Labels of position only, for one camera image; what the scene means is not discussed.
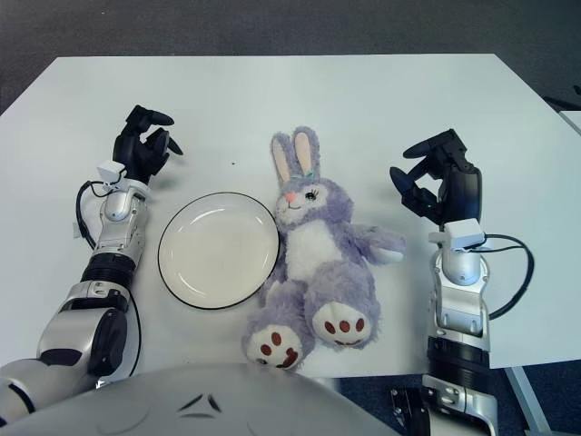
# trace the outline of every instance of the white belly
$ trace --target white belly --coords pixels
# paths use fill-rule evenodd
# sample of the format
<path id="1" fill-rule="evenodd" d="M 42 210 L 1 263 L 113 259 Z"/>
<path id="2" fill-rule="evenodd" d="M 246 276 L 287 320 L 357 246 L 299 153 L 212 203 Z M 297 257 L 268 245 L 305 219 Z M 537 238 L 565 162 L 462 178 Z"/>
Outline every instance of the white belly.
<path id="1" fill-rule="evenodd" d="M 322 220 L 303 224 L 289 232 L 286 253 L 289 279 L 308 282 L 323 263 L 341 258 L 341 251 Z"/>

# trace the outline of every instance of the paw print pad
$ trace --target paw print pad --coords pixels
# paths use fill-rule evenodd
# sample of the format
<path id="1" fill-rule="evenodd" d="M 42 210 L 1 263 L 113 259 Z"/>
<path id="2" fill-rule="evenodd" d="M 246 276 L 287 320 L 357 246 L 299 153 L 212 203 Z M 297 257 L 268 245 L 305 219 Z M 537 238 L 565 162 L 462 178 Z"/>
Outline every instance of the paw print pad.
<path id="1" fill-rule="evenodd" d="M 286 370 L 302 359 L 302 345 L 290 327 L 269 325 L 252 335 L 246 355 L 253 362 Z"/>
<path id="2" fill-rule="evenodd" d="M 365 342 L 371 335 L 368 318 L 341 302 L 328 302 L 312 318 L 312 326 L 323 341 L 344 347 Z"/>

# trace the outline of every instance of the plush toy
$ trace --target plush toy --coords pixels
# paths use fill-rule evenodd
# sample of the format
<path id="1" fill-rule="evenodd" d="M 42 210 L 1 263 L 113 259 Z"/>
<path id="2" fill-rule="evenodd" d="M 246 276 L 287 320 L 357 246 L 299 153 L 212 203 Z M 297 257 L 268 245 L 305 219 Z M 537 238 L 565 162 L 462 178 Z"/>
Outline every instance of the plush toy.
<path id="1" fill-rule="evenodd" d="M 298 128 L 292 139 L 275 134 L 271 152 L 281 184 L 274 212 L 281 248 L 242 348 L 253 362 L 290 369 L 312 351 L 315 337 L 359 349 L 376 338 L 380 307 L 364 258 L 397 262 L 406 242 L 350 222 L 353 201 L 320 177 L 319 141 L 311 129 Z"/>

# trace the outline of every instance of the white plate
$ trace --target white plate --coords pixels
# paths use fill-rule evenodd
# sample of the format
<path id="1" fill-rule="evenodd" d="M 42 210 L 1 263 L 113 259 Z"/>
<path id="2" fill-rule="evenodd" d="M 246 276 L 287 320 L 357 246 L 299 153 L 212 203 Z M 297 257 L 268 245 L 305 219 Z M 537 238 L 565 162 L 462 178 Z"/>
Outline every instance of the white plate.
<path id="1" fill-rule="evenodd" d="M 266 280 L 279 251 L 271 213 L 241 193 L 194 200 L 167 224 L 158 251 L 165 285 L 186 304 L 232 306 Z"/>

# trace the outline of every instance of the floor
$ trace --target floor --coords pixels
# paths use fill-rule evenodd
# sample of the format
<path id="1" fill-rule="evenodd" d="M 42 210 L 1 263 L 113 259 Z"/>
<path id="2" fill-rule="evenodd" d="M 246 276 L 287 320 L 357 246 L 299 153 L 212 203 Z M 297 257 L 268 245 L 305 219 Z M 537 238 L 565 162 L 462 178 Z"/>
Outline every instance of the floor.
<path id="1" fill-rule="evenodd" d="M 581 104 L 578 0 L 0 0 L 0 113 L 57 56 L 495 53 L 538 94 Z M 555 430 L 581 433 L 581 362 L 527 368 Z M 523 419 L 495 372 L 503 435 Z M 341 389 L 390 425 L 390 386 Z"/>

